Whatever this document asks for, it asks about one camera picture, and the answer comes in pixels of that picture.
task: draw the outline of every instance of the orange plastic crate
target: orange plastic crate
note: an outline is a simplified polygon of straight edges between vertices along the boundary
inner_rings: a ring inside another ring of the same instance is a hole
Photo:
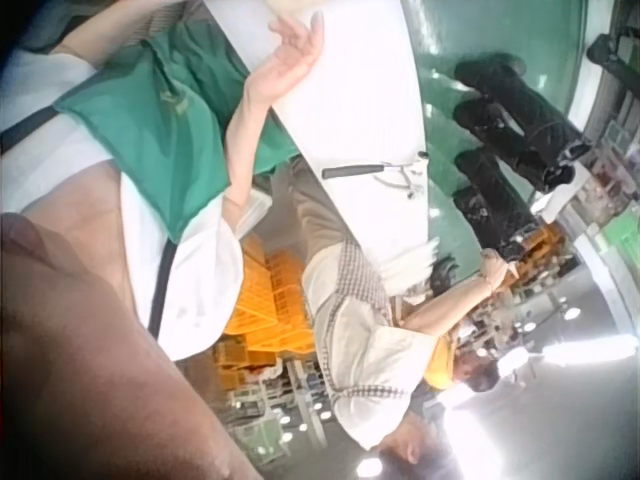
[[[267,257],[267,266],[271,271],[274,292],[300,286],[304,264],[296,256],[281,250]]]
[[[294,328],[309,328],[302,287],[287,287],[273,294],[278,321]]]
[[[310,329],[296,330],[286,337],[269,343],[251,346],[251,350],[259,352],[284,352],[307,345],[313,341],[313,332]]]
[[[220,386],[225,392],[231,392],[240,388],[244,382],[244,373],[235,370],[220,370],[218,372]]]
[[[255,350],[254,347],[260,347],[264,344],[271,344],[293,335],[296,330],[282,323],[278,323],[268,328],[261,328],[253,332],[246,333],[244,339],[249,350]]]
[[[312,340],[310,342],[304,343],[302,345],[298,345],[297,347],[291,348],[291,352],[297,353],[299,355],[308,355],[316,351],[316,344]]]
[[[249,365],[249,351],[244,342],[227,340],[216,344],[213,359],[220,367],[246,367]]]
[[[242,251],[262,266],[267,265],[267,258],[262,247],[262,239],[250,233],[242,240]]]
[[[249,352],[249,363],[251,367],[273,366],[278,362],[278,357],[274,352]]]
[[[244,255],[244,281],[242,282],[242,289],[238,296],[236,311],[250,313],[255,317],[260,317],[269,321],[268,323],[270,324],[273,324],[278,318],[273,300],[271,274],[267,268],[263,267],[247,255]],[[263,322],[254,326],[247,325],[247,328],[257,330],[264,326],[265,324]],[[232,330],[234,330],[234,334],[251,331],[244,330],[243,332],[240,332],[239,329],[233,329],[233,326]]]
[[[260,330],[261,328],[277,325],[277,318],[260,317],[250,312],[235,309],[231,320],[227,323],[224,333],[227,335],[242,335],[247,332]]]

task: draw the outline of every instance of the green floor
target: green floor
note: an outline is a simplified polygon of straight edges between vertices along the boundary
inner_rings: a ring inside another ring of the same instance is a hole
[[[431,157],[432,237],[440,251],[453,254],[459,278],[479,265],[479,246],[451,195],[467,185],[453,165],[455,156],[477,142],[451,120],[455,105],[473,96],[451,80],[463,58],[508,51],[527,63],[527,83],[566,111],[572,99],[587,0],[403,0],[425,115]],[[528,198],[533,189],[505,167],[516,189]]]

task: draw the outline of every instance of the black apron strap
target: black apron strap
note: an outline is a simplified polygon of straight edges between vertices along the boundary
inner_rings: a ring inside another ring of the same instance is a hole
[[[169,285],[169,275],[171,266],[176,256],[178,245],[171,240],[167,240],[162,251],[160,259],[160,268],[158,269],[158,277],[156,280],[156,289],[153,293],[153,301],[151,303],[151,316],[149,318],[149,333],[156,340],[160,335],[160,326],[162,324],[162,313],[164,312],[164,302],[167,298],[167,286]]]
[[[0,151],[7,153],[42,125],[58,115],[52,106],[44,107],[0,133]]]

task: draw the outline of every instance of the green apron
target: green apron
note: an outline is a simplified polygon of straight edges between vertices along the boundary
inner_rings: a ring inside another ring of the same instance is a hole
[[[113,155],[178,243],[191,219],[229,186],[224,136],[247,75],[219,28],[181,23],[123,49],[54,106]],[[271,114],[255,172],[296,153]]]

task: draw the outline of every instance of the plaid apron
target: plaid apron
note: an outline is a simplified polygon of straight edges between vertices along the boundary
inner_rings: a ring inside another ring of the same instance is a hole
[[[335,385],[329,368],[329,345],[332,343],[335,324],[347,299],[356,299],[369,304],[374,311],[385,319],[388,326],[391,322],[391,305],[384,289],[382,278],[373,269],[362,253],[362,249],[353,239],[347,239],[342,245],[338,267],[338,283],[334,293],[335,304],[329,314],[324,345],[322,346],[321,367],[329,392],[331,403],[339,398],[373,397],[402,398],[411,394],[399,388],[383,385],[357,385],[349,388],[338,388]]]

